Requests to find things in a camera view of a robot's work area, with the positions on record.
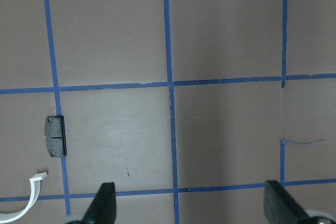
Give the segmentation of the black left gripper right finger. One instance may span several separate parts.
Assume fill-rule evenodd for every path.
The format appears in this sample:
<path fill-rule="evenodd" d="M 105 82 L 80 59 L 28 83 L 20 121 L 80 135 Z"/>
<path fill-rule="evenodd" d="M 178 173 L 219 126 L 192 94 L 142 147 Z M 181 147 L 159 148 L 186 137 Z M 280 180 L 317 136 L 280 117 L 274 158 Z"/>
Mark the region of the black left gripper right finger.
<path fill-rule="evenodd" d="M 305 210 L 276 180 L 265 181 L 264 215 L 268 223 L 302 223 L 309 219 Z"/>

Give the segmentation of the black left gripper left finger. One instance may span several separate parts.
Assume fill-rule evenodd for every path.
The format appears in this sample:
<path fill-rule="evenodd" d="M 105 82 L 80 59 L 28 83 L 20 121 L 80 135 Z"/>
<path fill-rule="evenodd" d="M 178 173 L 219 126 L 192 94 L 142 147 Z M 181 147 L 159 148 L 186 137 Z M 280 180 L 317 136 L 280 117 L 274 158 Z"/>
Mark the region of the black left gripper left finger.
<path fill-rule="evenodd" d="M 115 184 L 103 183 L 82 218 L 82 223 L 115 223 L 117 216 Z"/>

